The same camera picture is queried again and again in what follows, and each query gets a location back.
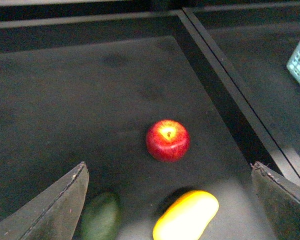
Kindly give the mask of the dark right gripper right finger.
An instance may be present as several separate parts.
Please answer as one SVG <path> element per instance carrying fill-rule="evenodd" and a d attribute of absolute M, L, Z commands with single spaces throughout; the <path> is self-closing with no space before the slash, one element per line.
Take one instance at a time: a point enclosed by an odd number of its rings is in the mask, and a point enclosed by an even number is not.
<path fill-rule="evenodd" d="M 300 240 L 300 186 L 257 161 L 251 179 L 278 240 Z"/>

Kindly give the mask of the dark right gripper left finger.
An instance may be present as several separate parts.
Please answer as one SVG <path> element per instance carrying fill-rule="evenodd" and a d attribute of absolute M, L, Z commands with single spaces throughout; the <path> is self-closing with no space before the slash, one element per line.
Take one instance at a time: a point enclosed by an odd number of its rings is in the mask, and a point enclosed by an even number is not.
<path fill-rule="evenodd" d="M 81 162 L 0 222 L 0 240 L 70 240 L 86 199 L 89 172 Z"/>

